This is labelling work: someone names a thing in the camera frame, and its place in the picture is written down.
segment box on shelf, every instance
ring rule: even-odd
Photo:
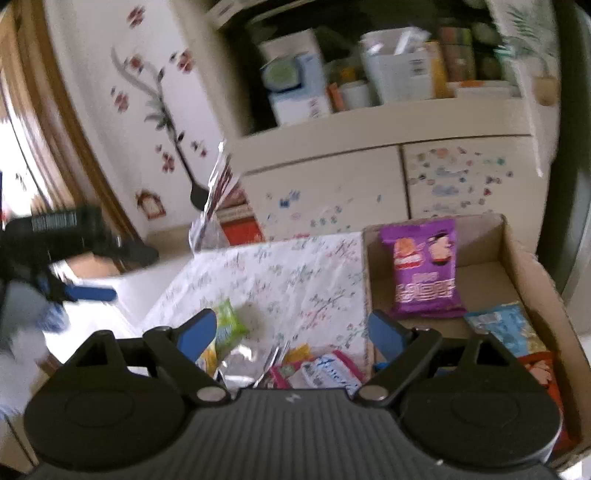
[[[259,49],[268,62],[261,75],[279,125],[332,113],[322,53],[313,30],[264,42]]]
[[[431,54],[408,34],[408,28],[393,28],[361,37],[365,73],[382,103],[433,98]]]

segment green snack package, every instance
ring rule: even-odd
[[[248,335],[248,329],[238,320],[229,299],[214,307],[213,311],[217,317],[215,347],[217,358],[221,360],[236,343]]]

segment floral tablecloth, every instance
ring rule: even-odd
[[[172,281],[141,329],[177,327],[226,298],[251,340],[338,349],[369,372],[361,233],[202,252]]]

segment painted tree branch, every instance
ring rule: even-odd
[[[127,80],[131,85],[140,89],[142,92],[147,93],[153,99],[158,100],[158,92],[154,90],[152,87],[146,85],[144,82],[140,81],[137,77],[132,75],[130,72],[127,71],[125,65],[119,60],[117,57],[117,52],[115,48],[111,48],[111,60],[113,61],[113,65],[117,69],[119,75],[121,75],[125,80]]]
[[[184,132],[179,133],[174,124],[173,116],[166,105],[164,100],[164,91],[162,87],[162,79],[164,78],[164,69],[158,70],[153,64],[144,62],[143,68],[145,68],[153,77],[156,88],[154,89],[147,83],[141,81],[136,75],[133,75],[127,71],[126,64],[122,63],[117,57],[117,53],[114,48],[111,48],[111,59],[117,72],[131,85],[141,90],[142,92],[149,95],[152,100],[148,102],[149,106],[156,109],[155,112],[150,113],[146,116],[145,121],[156,122],[156,130],[162,130],[166,128],[168,137],[174,145],[174,149],[183,165],[184,171],[191,181],[191,202],[200,210],[203,210],[209,191],[200,185],[187,161],[187,157],[184,154],[181,142],[184,138]]]

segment cup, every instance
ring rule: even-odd
[[[373,106],[369,85],[363,80],[344,83],[340,86],[340,94],[343,97],[347,110]]]

